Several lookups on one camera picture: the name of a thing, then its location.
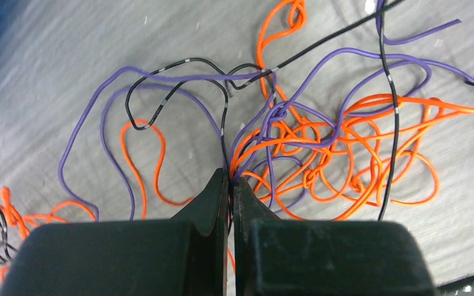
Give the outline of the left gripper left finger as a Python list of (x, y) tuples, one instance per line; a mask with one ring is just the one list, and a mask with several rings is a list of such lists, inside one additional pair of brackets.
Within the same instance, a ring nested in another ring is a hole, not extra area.
[(227, 193), (219, 168), (169, 219), (40, 226), (0, 295), (225, 295)]

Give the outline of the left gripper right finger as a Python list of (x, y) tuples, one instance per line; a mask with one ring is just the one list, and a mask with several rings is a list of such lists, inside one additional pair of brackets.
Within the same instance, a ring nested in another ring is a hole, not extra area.
[(241, 178), (234, 187), (237, 295), (437, 295), (403, 225), (282, 220)]

